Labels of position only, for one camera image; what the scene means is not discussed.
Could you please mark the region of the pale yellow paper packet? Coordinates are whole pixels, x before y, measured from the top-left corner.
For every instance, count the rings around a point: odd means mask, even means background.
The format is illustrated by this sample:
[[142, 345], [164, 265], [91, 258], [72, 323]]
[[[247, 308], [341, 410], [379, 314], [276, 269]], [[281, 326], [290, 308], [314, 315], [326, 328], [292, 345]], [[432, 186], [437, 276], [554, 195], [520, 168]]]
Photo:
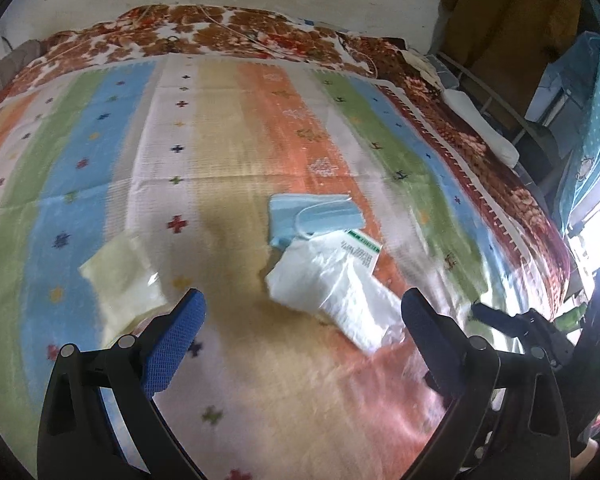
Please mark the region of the pale yellow paper packet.
[[133, 333], [168, 306], [159, 273], [135, 234], [124, 232], [113, 237], [79, 271], [96, 296], [103, 347]]

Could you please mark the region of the green white medicine box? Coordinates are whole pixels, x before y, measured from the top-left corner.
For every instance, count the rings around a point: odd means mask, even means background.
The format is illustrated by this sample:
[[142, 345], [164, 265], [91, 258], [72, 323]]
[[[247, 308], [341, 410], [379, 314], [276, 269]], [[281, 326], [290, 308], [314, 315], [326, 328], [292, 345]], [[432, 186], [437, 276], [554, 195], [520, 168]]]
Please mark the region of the green white medicine box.
[[347, 230], [338, 233], [340, 246], [351, 254], [373, 274], [382, 251], [382, 244], [360, 230]]

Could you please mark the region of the clear white plastic bag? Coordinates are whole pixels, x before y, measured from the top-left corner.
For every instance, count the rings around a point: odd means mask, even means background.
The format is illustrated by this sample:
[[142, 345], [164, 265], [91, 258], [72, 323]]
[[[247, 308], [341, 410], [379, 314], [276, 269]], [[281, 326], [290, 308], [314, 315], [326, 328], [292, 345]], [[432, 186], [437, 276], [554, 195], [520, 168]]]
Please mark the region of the clear white plastic bag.
[[404, 341], [400, 298], [334, 233], [293, 240], [265, 283], [272, 300], [335, 325], [368, 356]]

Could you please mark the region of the blue face mask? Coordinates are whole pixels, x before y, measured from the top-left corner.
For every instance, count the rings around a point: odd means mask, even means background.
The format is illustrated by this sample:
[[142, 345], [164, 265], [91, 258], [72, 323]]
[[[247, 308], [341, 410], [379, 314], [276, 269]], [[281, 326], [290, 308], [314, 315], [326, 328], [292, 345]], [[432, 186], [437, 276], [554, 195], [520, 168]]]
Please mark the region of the blue face mask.
[[274, 194], [268, 201], [268, 241], [285, 250], [295, 238], [362, 229], [362, 209], [347, 194]]

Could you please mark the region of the striped colourful bed sheet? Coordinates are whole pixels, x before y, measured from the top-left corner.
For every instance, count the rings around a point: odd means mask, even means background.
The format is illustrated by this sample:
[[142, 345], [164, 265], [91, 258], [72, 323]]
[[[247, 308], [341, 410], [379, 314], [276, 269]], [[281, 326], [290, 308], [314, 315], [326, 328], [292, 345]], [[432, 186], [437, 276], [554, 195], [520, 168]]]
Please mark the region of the striped colourful bed sheet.
[[442, 415], [409, 342], [366, 356], [276, 304], [268, 203], [343, 194], [381, 244], [375, 276], [469, 333], [481, 300], [553, 311], [539, 241], [403, 91], [296, 63], [169, 55], [53, 78], [0, 105], [0, 434], [35, 470], [63, 344], [114, 338], [80, 272], [137, 235], [167, 304], [207, 316], [158, 407], [211, 479], [396, 479]]

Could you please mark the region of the blue dotted hanging cloth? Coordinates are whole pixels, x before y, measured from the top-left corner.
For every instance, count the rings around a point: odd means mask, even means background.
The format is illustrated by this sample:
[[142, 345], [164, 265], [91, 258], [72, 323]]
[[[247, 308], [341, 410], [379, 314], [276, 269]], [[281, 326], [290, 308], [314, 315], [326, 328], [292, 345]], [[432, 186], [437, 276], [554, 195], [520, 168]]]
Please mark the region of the blue dotted hanging cloth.
[[[600, 3], [588, 0], [600, 25]], [[554, 222], [560, 232], [567, 229], [569, 218], [588, 192], [600, 180], [600, 53], [592, 93], [585, 101], [577, 140], [559, 181], [555, 196]]]

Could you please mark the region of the white rolled pillow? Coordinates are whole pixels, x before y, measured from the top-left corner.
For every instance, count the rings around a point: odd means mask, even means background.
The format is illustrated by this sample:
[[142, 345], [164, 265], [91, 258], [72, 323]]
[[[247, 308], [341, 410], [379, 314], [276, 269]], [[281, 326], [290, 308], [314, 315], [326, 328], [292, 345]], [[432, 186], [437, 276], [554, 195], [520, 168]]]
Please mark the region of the white rolled pillow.
[[496, 158], [509, 169], [514, 169], [519, 162], [517, 149], [501, 136], [482, 117], [478, 108], [471, 102], [470, 97], [463, 91], [444, 89], [442, 100], [455, 113], [467, 122], [482, 137], [486, 145], [491, 149]]

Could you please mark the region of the brown floral blanket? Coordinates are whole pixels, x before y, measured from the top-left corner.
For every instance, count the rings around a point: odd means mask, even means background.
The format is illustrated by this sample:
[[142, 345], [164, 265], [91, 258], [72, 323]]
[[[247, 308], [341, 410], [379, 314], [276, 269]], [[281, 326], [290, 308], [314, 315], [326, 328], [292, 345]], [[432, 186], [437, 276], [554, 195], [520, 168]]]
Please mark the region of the brown floral blanket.
[[150, 4], [113, 21], [56, 32], [41, 42], [44, 53], [0, 92], [0, 103], [74, 70], [168, 53], [277, 58], [389, 81], [404, 91], [467, 162], [486, 194], [520, 225], [530, 254], [544, 266], [542, 281], [550, 310], [557, 310], [565, 299], [571, 263], [553, 222], [514, 170], [445, 104], [434, 66], [399, 38], [337, 32], [267, 10]]

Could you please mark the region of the light blue hanging shirt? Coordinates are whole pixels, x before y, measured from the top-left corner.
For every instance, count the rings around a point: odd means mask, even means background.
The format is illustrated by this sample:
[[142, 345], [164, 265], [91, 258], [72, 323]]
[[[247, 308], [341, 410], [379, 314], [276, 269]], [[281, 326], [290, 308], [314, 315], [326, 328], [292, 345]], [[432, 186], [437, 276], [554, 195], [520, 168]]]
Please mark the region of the light blue hanging shirt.
[[600, 35], [584, 32], [557, 61], [546, 66], [524, 118], [538, 122], [561, 94], [582, 106], [591, 95], [600, 59]]

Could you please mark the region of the mustard brown hanging garment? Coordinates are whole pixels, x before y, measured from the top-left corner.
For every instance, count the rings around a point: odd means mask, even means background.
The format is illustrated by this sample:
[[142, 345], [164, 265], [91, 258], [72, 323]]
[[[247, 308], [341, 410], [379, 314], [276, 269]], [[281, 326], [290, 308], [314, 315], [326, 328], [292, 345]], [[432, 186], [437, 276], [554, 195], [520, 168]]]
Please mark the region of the mustard brown hanging garment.
[[546, 66], [577, 38], [581, 0], [441, 0], [440, 51], [524, 114]]

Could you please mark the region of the metal bed rail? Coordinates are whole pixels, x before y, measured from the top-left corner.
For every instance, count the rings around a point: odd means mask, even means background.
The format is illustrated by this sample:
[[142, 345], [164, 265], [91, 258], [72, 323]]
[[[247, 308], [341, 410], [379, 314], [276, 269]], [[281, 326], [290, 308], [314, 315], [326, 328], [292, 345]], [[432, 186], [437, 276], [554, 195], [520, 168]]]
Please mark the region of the metal bed rail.
[[524, 118], [498, 92], [446, 54], [430, 54], [427, 60], [436, 68], [445, 89], [466, 93], [490, 126], [513, 144], [519, 152], [516, 167], [528, 171], [537, 184], [557, 182], [566, 161], [546, 125]]

